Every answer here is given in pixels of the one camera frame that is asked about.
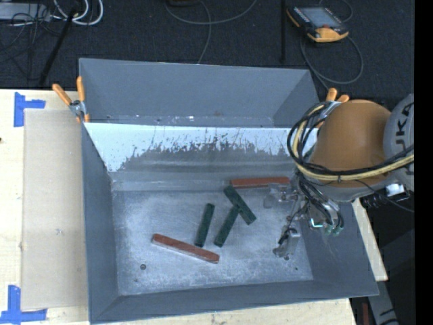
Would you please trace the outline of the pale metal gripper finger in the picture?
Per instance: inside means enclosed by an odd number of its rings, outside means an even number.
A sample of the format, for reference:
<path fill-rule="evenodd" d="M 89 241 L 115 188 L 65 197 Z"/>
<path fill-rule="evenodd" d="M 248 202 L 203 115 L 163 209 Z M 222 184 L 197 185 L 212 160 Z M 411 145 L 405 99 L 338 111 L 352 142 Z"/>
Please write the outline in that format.
<path fill-rule="evenodd" d="M 271 184 L 263 200 L 266 209 L 290 209 L 298 198 L 297 191 L 290 185 Z"/>
<path fill-rule="evenodd" d="M 289 260 L 295 253 L 296 247 L 300 241 L 301 234 L 294 227 L 286 227 L 278 240 L 277 247 L 273 249 L 276 257 Z"/>

